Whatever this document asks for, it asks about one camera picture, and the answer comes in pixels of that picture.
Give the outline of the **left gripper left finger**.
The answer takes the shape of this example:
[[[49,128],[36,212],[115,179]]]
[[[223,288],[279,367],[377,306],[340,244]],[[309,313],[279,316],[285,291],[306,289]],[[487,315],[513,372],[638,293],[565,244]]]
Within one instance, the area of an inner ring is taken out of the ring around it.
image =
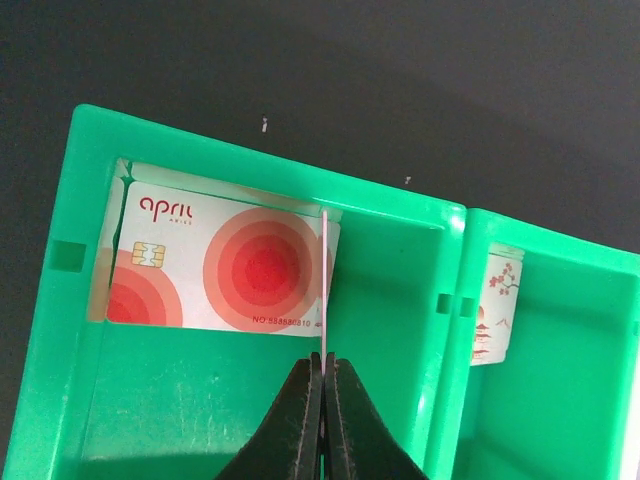
[[[219,479],[320,477],[323,374],[320,354],[295,362],[256,432]]]

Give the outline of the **red circles credit card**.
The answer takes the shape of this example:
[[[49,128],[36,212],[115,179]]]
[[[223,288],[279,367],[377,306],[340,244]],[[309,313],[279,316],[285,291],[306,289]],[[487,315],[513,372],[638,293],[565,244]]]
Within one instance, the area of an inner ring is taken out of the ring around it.
[[[321,292],[321,371],[323,377],[326,372],[327,359],[327,310],[329,296],[329,221],[328,212],[322,211],[322,292]]]

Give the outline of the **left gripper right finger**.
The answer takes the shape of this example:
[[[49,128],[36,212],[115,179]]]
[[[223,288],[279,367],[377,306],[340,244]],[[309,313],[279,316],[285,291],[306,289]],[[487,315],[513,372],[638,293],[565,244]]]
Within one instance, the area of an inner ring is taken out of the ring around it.
[[[324,475],[327,479],[424,479],[394,440],[355,368],[330,353],[324,377]]]

